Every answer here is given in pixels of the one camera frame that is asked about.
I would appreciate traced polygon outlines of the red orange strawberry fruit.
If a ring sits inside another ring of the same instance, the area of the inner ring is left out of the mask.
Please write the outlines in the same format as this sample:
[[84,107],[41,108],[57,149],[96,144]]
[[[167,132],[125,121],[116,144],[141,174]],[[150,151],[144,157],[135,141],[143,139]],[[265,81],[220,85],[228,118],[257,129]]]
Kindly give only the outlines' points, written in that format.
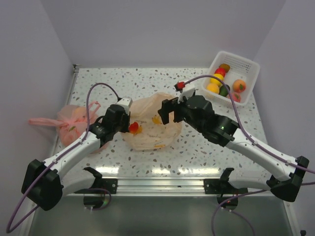
[[134,122],[134,123],[130,124],[128,130],[129,130],[129,133],[135,135],[135,134],[137,134],[139,132],[140,126],[139,126],[139,124],[137,122]]

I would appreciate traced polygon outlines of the orange plastic bag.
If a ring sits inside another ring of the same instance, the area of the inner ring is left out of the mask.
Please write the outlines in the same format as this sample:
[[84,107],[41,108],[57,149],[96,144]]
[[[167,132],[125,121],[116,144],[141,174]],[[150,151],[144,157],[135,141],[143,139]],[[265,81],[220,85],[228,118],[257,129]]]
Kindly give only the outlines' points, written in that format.
[[169,114],[169,123],[163,125],[158,110],[161,103],[175,96],[158,92],[150,97],[138,99],[130,109],[130,124],[137,122],[140,130],[137,134],[122,133],[122,138],[134,150],[153,150],[164,148],[174,142],[182,132],[182,124],[173,121],[173,113]]

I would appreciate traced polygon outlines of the small brown fruit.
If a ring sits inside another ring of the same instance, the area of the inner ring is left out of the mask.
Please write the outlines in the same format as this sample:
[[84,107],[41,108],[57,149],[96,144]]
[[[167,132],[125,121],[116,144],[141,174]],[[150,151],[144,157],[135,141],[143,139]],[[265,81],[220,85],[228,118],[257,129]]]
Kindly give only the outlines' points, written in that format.
[[220,92],[220,87],[217,84],[214,83],[209,83],[206,87],[206,90],[215,93],[215,94],[219,94]]

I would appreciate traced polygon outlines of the yellow fruit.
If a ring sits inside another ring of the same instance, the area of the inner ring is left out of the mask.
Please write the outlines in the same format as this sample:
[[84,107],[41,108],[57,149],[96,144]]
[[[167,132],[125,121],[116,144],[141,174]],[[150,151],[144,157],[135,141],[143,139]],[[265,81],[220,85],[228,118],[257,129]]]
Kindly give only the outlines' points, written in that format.
[[224,76],[218,73],[213,74],[213,77],[210,78],[210,83],[216,84],[217,86],[221,86],[221,81],[224,81]]

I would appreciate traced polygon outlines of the green avocado fruit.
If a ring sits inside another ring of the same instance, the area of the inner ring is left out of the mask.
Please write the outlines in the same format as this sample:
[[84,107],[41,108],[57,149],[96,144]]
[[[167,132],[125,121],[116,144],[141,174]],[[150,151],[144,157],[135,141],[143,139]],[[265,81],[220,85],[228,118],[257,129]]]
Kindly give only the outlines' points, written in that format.
[[227,97],[229,91],[230,91],[230,86],[229,85],[226,85],[226,86],[222,85],[220,87],[220,90],[219,90],[219,95],[223,96],[223,97]]

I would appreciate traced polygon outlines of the pink peach fruit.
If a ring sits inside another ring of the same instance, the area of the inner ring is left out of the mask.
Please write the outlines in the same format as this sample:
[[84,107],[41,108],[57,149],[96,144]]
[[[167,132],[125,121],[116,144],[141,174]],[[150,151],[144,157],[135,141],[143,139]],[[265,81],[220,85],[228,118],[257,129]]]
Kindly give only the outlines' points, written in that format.
[[241,102],[241,95],[237,92],[232,92],[231,96],[228,96],[231,98],[233,101],[240,103]]

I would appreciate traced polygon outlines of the brown kiwi fruit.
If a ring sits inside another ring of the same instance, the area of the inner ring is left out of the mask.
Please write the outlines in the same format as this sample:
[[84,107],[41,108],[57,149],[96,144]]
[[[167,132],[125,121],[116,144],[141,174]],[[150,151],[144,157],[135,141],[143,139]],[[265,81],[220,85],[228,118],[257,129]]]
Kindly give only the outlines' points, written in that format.
[[230,66],[228,64],[225,64],[225,63],[221,64],[219,66],[219,68],[224,69],[226,73],[229,72],[229,70],[230,70]]

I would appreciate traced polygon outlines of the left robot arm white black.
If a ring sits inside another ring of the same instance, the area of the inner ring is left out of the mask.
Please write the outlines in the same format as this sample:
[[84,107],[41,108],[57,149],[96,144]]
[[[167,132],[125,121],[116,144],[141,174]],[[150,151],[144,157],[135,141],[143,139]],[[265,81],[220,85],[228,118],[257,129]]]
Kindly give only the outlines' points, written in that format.
[[128,132],[131,104],[130,98],[122,98],[60,153],[42,162],[32,161],[27,167],[22,193],[48,211],[68,194],[87,189],[91,193],[99,192],[103,188],[102,174],[95,169],[84,168],[78,177],[69,177],[67,173],[87,155],[113,140],[116,133]]

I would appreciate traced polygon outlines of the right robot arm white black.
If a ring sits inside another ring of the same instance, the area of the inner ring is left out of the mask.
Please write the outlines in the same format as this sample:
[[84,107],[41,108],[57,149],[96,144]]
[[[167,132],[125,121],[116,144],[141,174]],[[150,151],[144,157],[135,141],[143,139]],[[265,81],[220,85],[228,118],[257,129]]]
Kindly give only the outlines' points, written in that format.
[[158,114],[164,125],[169,114],[174,122],[189,124],[207,141],[236,151],[267,172],[235,171],[225,168],[218,179],[205,181],[216,194],[232,194],[238,189],[253,188],[270,191],[277,198],[294,202],[299,193],[309,160],[303,156],[294,158],[260,142],[250,134],[244,134],[241,126],[229,117],[218,115],[210,101],[194,95],[183,101],[177,97],[163,100]]

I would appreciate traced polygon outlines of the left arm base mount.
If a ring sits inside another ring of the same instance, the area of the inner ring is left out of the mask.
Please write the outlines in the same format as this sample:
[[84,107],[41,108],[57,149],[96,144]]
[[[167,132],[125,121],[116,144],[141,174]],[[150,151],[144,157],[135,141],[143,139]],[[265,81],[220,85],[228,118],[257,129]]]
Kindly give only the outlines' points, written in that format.
[[117,193],[118,180],[116,178],[103,178],[103,175],[92,167],[85,167],[84,170],[91,173],[95,178],[92,186],[85,189],[84,192],[100,195],[98,198],[95,198],[94,201],[87,200],[87,198],[84,197],[84,203],[91,206],[90,211],[107,208],[112,201],[112,195]]

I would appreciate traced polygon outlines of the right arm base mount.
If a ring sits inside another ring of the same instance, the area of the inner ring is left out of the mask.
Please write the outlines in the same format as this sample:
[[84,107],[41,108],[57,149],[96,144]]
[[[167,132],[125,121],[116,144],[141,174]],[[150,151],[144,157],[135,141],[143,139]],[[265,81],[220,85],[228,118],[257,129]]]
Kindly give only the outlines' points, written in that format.
[[218,204],[227,200],[231,196],[238,196],[248,193],[247,188],[235,188],[228,181],[234,168],[226,168],[220,178],[206,178],[203,180],[205,194],[214,194]]

